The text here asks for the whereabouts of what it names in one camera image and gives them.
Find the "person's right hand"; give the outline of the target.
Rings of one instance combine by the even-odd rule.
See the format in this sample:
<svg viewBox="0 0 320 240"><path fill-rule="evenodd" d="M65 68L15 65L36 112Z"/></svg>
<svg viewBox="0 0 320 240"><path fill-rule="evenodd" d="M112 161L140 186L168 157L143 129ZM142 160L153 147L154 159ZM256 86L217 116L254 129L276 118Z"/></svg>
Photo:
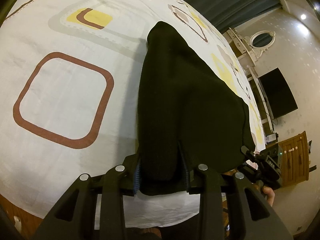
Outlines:
<svg viewBox="0 0 320 240"><path fill-rule="evenodd" d="M260 187L257 184L253 185L260 193L263 193L266 196L266 201L270 206L273 206L274 199L275 199L275 192L268 186Z"/></svg>

